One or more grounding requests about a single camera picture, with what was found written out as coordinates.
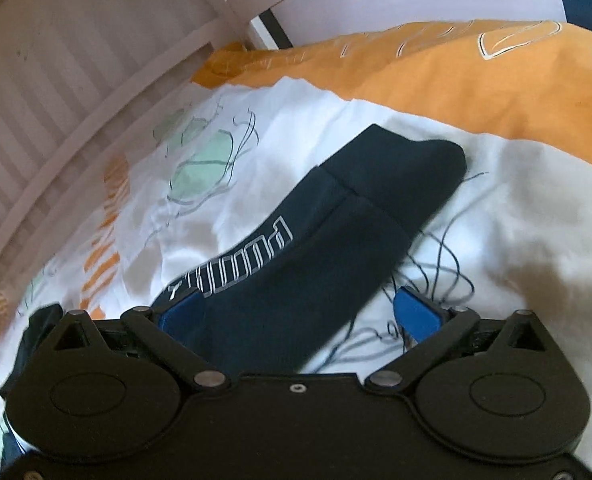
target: bed frame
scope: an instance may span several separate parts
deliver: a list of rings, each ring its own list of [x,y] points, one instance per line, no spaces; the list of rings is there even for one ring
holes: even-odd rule
[[[213,50],[268,45],[258,15],[294,45],[421,20],[565,20],[560,0],[0,0],[0,280],[56,251],[85,182]]]

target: bed sheet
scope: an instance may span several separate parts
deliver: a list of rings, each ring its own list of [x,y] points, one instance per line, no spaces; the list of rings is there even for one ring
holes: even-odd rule
[[[391,297],[406,284],[484,317],[534,309],[592,398],[592,65],[576,57],[591,33],[557,23],[402,29],[216,53],[147,132],[157,148],[135,164],[127,150],[98,177],[105,202],[32,280],[0,339],[0,384],[36,308],[60,301],[100,319],[149,304],[378,123],[457,142],[468,174],[391,280],[303,371],[364,378],[402,353]],[[0,399],[0,418],[3,409]],[[592,468],[592,418],[577,454]]]

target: screw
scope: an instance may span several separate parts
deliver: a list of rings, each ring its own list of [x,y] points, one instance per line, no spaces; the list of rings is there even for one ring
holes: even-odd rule
[[[193,381],[203,388],[217,388],[225,384],[226,380],[225,375],[217,370],[204,370],[193,378]]]
[[[392,370],[379,370],[378,372],[372,373],[369,376],[369,380],[377,386],[393,388],[394,386],[398,386],[403,378],[399,373]]]
[[[307,391],[307,387],[304,384],[292,384],[289,390],[295,394],[304,394]]]

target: bed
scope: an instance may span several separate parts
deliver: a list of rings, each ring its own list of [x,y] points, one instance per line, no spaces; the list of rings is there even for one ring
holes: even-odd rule
[[[0,0],[0,384],[40,304],[96,319],[149,304],[377,122],[411,139],[456,140],[469,184],[365,308],[358,330],[382,330],[362,353],[341,348],[331,362],[329,348],[356,342],[339,333],[307,370],[364,377],[402,352],[387,295],[426,282],[423,292],[490,317],[534,308],[592,396],[592,32],[566,23],[570,9],[564,0]],[[272,41],[293,48],[264,50]],[[281,136],[300,135],[294,124],[307,124],[306,140]],[[185,142],[211,132],[207,144]],[[235,176],[236,160],[225,163],[228,184],[252,190],[247,208],[229,186],[185,182],[194,170],[180,158],[220,156],[225,134],[237,154],[250,152]],[[220,185],[223,175],[210,178]],[[365,355],[375,357],[359,367]],[[592,467],[592,420],[578,453]]]

